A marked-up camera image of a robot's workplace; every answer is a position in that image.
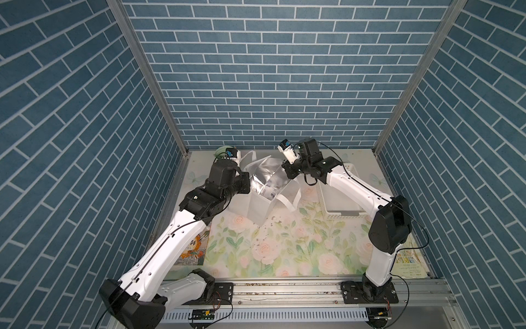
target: silver packaging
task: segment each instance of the silver packaging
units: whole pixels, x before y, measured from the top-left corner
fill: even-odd
[[[264,159],[250,176],[250,189],[266,199],[274,199],[290,181],[281,163],[277,158]]]

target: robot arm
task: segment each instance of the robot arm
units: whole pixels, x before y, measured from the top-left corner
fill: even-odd
[[[216,160],[203,186],[190,191],[168,227],[145,255],[120,279],[107,279],[99,294],[111,315],[129,329],[155,328],[165,310],[188,301],[211,299],[215,279],[202,270],[168,284],[166,274],[185,247],[222,212],[232,197],[250,192],[248,173],[239,169],[234,148]]]
[[[282,141],[278,149],[287,158],[282,167],[289,179],[299,174],[309,174],[347,195],[373,218],[369,230],[373,252],[362,279],[363,296],[370,302],[382,298],[391,282],[391,268],[396,253],[411,233],[406,199],[403,196],[392,197],[348,174],[342,162],[331,156],[323,158],[313,138],[298,143],[299,155],[288,140]]]

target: brick wall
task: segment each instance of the brick wall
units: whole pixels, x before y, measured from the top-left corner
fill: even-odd
[[[0,328],[90,327],[179,158],[105,0],[1,1]]]
[[[380,153],[473,328],[526,319],[525,19],[469,0]]]
[[[191,149],[371,147],[450,0],[125,0]]]

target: black cable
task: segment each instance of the black cable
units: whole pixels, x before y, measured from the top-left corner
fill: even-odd
[[[104,310],[104,312],[102,313],[102,315],[100,316],[99,320],[97,321],[97,323],[95,324],[95,329],[98,328],[100,322],[102,321],[102,319],[104,318],[104,315],[106,315],[106,313],[108,313],[109,311],[109,308],[113,306],[113,303],[115,303],[119,297],[123,294],[124,291],[126,291],[126,289],[128,289],[131,285],[132,285],[132,282],[128,283],[128,285],[126,286],[126,288],[124,288],[118,295],[117,297],[115,297],[115,299],[113,300],[113,302],[111,302],[109,304],[109,306]]]
[[[387,202],[390,202],[389,200],[387,200],[386,198],[382,197],[381,195],[379,195],[378,193],[376,193],[375,191],[371,190],[370,188],[368,188],[367,186],[363,185],[360,181],[358,181],[357,179],[355,179],[354,177],[352,177],[348,172],[347,172],[347,169],[345,168],[344,164],[343,164],[343,160],[341,159],[341,157],[332,149],[330,148],[329,146],[325,145],[324,143],[322,142],[318,142],[320,143],[321,145],[325,146],[326,148],[328,148],[329,150],[331,150],[337,157],[338,159],[340,159],[340,162],[342,163],[342,166],[343,166],[343,170],[345,170],[345,173],[351,178],[353,179],[355,182],[357,182],[358,184],[360,184],[362,187],[366,188],[367,190],[369,190],[371,193],[375,194],[377,197],[383,199],[384,201],[387,201]],[[396,256],[398,255],[398,253],[402,250],[416,250],[416,249],[423,249],[425,247],[427,247],[429,245],[429,233],[428,231],[426,230],[426,228],[420,224],[420,222],[418,220],[416,220],[413,216],[411,216],[408,212],[406,212],[404,209],[402,209],[401,207],[399,207],[398,205],[396,205],[395,203],[393,203],[393,205],[402,210],[406,215],[408,215],[413,221],[415,221],[418,226],[420,226],[420,228],[422,228],[422,230],[424,231],[424,233],[426,234],[426,243],[421,246],[421,247],[414,247],[414,248],[402,248],[400,250],[397,251],[396,255],[394,256],[396,258]],[[400,279],[402,279],[402,281],[406,284],[406,287],[407,287],[407,301],[406,301],[406,304],[404,305],[403,309],[402,309],[402,312],[400,312],[400,314],[398,315],[398,317],[393,321],[391,322],[389,325],[383,327],[382,329],[386,329],[386,328],[389,328],[390,326],[392,326],[393,324],[395,324],[396,321],[398,321],[398,319],[402,316],[402,314],[404,313],[404,311],[406,310],[407,308],[407,304],[409,304],[409,285],[407,284],[406,280],[403,279],[403,277],[399,276],[399,275],[396,275],[396,274],[392,274],[392,273],[389,273],[391,274],[391,276],[396,276],[396,277],[399,277]]]
[[[226,155],[227,155],[226,158],[230,159],[230,157],[228,156],[228,153],[226,153],[226,152],[221,152],[221,153],[218,153],[218,154],[214,155],[214,157],[216,158],[216,159],[214,160],[214,162],[217,161],[218,159],[221,159],[221,157],[219,157],[221,154],[226,154]]]
[[[173,235],[175,232],[177,232],[178,230],[180,230],[181,228],[185,227],[186,225],[190,225],[192,223],[195,223],[195,222],[189,222],[189,223],[186,223],[184,225],[181,225],[180,227],[176,228],[172,233],[170,233],[170,235]],[[104,313],[100,316],[99,320],[97,321],[97,323],[95,324],[95,328],[94,329],[97,329],[100,322],[102,321],[104,315],[106,315],[106,313],[109,311],[110,307],[113,306],[113,304],[119,299],[119,297],[124,293],[124,291],[126,291],[126,289],[128,289],[132,283],[134,282],[134,280],[143,272],[144,268],[146,267],[146,265],[148,265],[148,263],[151,261],[151,259],[155,256],[155,254],[157,254],[157,252],[159,251],[159,249],[161,249],[161,247],[164,245],[164,243],[170,238],[170,236],[167,236],[166,239],[161,243],[161,245],[157,248],[157,250],[155,250],[155,252],[153,253],[153,255],[150,257],[150,259],[146,262],[146,264],[144,264],[143,268],[139,271],[139,273],[137,273],[137,275],[131,279],[131,282],[128,283],[128,285],[126,286],[126,288],[124,288],[118,295],[117,297],[115,297],[115,299],[113,300],[113,302],[110,303],[110,305],[104,310]]]
[[[318,183],[318,179],[317,179],[317,178],[314,178],[314,179],[315,179],[314,183],[309,184],[309,183],[307,182],[307,175],[306,175],[306,174],[303,174],[303,179],[305,179],[305,183],[306,183],[307,185],[309,185],[309,186],[314,186],[314,185],[316,185],[316,183]]]
[[[215,216],[217,216],[217,215],[219,215],[219,214],[220,214],[220,213],[222,213],[223,211],[225,211],[225,210],[226,210],[226,208],[228,208],[228,206],[230,205],[230,201],[232,201],[232,197],[233,197],[233,195],[232,195],[232,194],[230,194],[230,198],[228,199],[228,203],[227,203],[227,206],[226,206],[226,207],[224,207],[224,208],[223,208],[223,210],[221,210],[220,212],[218,212],[217,214],[215,214],[215,215],[214,215],[214,217],[215,217]]]
[[[403,277],[399,276],[399,275],[396,275],[396,274],[391,274],[391,275],[394,275],[394,276],[397,276],[399,277],[400,279],[402,279],[402,281],[406,284],[406,287],[407,287],[407,301],[406,301],[406,304],[404,305],[403,309],[402,309],[402,312],[400,312],[400,314],[398,314],[398,317],[393,321],[391,322],[389,325],[385,326],[385,327],[382,327],[382,329],[386,329],[386,328],[389,328],[390,326],[392,326],[393,324],[396,323],[396,321],[398,321],[398,319],[402,316],[402,314],[404,313],[404,311],[406,310],[407,308],[407,304],[409,304],[409,285],[407,284],[406,280],[403,279]]]
[[[234,311],[234,306],[232,305],[232,302],[231,302],[231,301],[226,300],[226,299],[223,299],[223,298],[216,298],[216,299],[218,299],[218,300],[222,300],[222,301],[225,301],[225,302],[228,302],[228,304],[230,304],[230,307],[231,307],[231,309],[230,309],[230,313],[228,313],[227,316],[223,316],[222,318],[220,318],[220,319],[218,319],[218,320],[215,320],[214,322],[210,323],[209,326],[211,326],[211,325],[213,325],[214,323],[219,322],[219,321],[221,321],[221,320],[223,320],[223,319],[228,318],[228,317],[232,314],[232,312]]]
[[[325,144],[322,143],[322,142],[318,142],[318,143],[320,143],[321,145],[323,145],[323,146],[325,146],[326,148],[328,148],[329,150],[331,150],[331,151],[335,154],[335,156],[337,156],[338,159],[340,159],[341,165],[343,166],[343,170],[345,170],[345,173],[347,174],[347,176],[349,176],[349,178],[353,179],[356,183],[360,184],[363,188],[369,190],[372,194],[375,194],[375,195],[376,195],[377,197],[379,197],[380,199],[382,199],[382,200],[384,200],[384,201],[387,201],[387,202],[390,202],[389,200],[387,200],[386,198],[382,197],[380,194],[378,194],[378,193],[376,193],[375,191],[371,190],[371,189],[368,188],[367,186],[363,185],[359,180],[357,180],[356,178],[354,178],[353,176],[351,176],[351,175],[349,174],[349,172],[347,171],[347,169],[345,168],[345,165],[343,164],[343,160],[341,159],[341,157],[340,157],[340,156],[339,156],[339,155],[338,155],[338,154],[337,154],[332,148],[330,148],[329,146],[325,145]],[[399,207],[397,204],[393,203],[393,205],[394,205],[396,208],[402,210],[406,215],[408,215],[412,220],[414,220],[414,221],[418,224],[418,226],[420,226],[420,227],[422,228],[422,230],[424,231],[424,233],[426,234],[426,243],[425,243],[423,246],[421,246],[421,247],[414,247],[414,248],[402,248],[402,249],[398,250],[397,253],[398,253],[399,251],[401,251],[401,250],[415,250],[415,249],[422,249],[422,248],[427,247],[427,246],[429,245],[429,234],[428,234],[426,228],[423,227],[423,225],[420,224],[420,222],[419,222],[418,220],[416,220],[413,216],[411,216],[411,214],[409,214],[408,212],[406,212],[404,209],[402,209],[401,207]]]

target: table surface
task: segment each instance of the table surface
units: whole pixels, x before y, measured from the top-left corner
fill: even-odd
[[[369,149],[337,149],[344,163],[352,163],[358,176],[373,187],[392,194],[378,163]],[[322,150],[324,157],[334,156]],[[282,158],[278,151],[256,151]],[[214,151],[191,154],[177,204],[186,193],[204,183],[214,160]],[[367,233],[371,218],[324,220],[315,186],[303,180],[298,209],[290,212],[276,203],[265,223],[259,227],[248,218],[225,210],[210,225],[204,264],[174,265],[167,280],[185,277],[203,268],[216,278],[327,276],[362,274],[370,262],[372,245]],[[410,235],[407,247],[417,246]],[[392,273],[404,278],[428,277],[429,269],[419,250],[402,251]]]

